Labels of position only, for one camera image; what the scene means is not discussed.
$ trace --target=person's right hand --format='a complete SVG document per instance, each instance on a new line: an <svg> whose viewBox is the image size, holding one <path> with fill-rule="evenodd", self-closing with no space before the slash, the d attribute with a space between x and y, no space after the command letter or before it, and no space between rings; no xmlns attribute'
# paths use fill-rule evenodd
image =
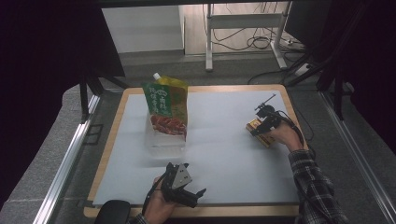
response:
<svg viewBox="0 0 396 224"><path fill-rule="evenodd" d="M280 122L280 125L269 132L268 135L275 138L277 142L286 145L290 152L304 149L298 134L285 121Z"/></svg>

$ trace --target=plaid shirt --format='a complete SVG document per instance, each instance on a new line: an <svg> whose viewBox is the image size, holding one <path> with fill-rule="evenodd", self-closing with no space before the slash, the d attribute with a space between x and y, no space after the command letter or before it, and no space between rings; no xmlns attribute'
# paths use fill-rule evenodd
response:
<svg viewBox="0 0 396 224"><path fill-rule="evenodd" d="M348 223L347 217L333 197L332 181L321 172L314 159L315 156L311 150L297 150L289 154L296 185L300 186L298 187L300 215L295 223ZM139 214L131 220L130 224L148 224L148 222Z"/></svg>

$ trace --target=table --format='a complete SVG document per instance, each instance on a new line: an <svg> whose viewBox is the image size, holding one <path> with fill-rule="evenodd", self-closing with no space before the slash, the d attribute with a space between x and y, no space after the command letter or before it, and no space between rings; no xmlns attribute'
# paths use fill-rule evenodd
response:
<svg viewBox="0 0 396 224"><path fill-rule="evenodd" d="M294 114L290 99L286 90L281 85L259 85L259 86L194 86L189 87L189 92L228 92L228 91L279 91L284 101L287 113L297 124L297 118ZM124 91L117 115L114 119L110 136L106 142L106 148L103 153L100 165L98 167L88 201L93 201L98 192L99 185L103 179L106 167L108 165L113 146L116 142L117 131L120 127L122 115L130 94L142 94L140 88L132 88ZM135 216L141 211L139 207L131 209L131 215ZM96 217L99 212L98 208L85 207L84 214L87 217ZM298 215L298 204L277 204L277 205L223 205L223 206L198 206L194 209L189 207L178 207L173 217L262 217L262 216L280 216L293 217Z"/></svg>

